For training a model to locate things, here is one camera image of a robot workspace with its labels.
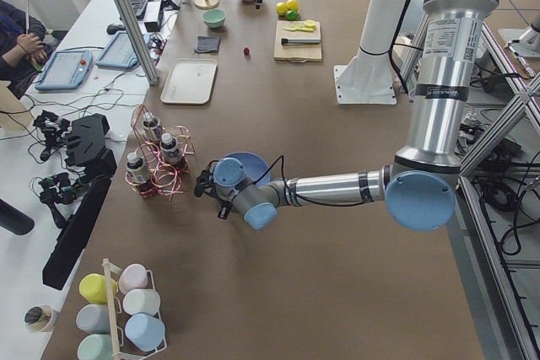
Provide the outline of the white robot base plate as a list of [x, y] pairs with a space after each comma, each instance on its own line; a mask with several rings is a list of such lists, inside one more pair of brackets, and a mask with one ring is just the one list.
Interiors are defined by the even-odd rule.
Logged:
[[340, 105], [395, 105], [392, 72], [388, 65], [380, 67], [333, 67], [334, 86]]

